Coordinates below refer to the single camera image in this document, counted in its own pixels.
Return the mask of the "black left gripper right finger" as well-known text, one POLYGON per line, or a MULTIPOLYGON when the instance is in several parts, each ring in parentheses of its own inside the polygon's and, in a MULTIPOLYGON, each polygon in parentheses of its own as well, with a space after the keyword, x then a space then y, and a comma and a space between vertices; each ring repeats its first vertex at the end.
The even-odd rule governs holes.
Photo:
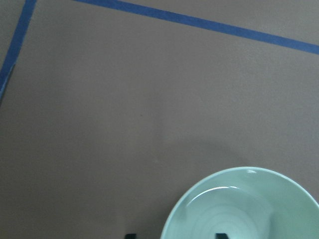
POLYGON ((216 239, 229 239, 229 237, 226 233, 216 233, 215 238, 216 239))

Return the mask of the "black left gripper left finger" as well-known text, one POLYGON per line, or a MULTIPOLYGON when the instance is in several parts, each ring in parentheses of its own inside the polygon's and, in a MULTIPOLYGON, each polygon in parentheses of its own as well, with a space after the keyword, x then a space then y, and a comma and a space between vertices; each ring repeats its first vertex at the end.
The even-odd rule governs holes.
POLYGON ((124 239, 136 239, 137 234, 126 234, 124 239))

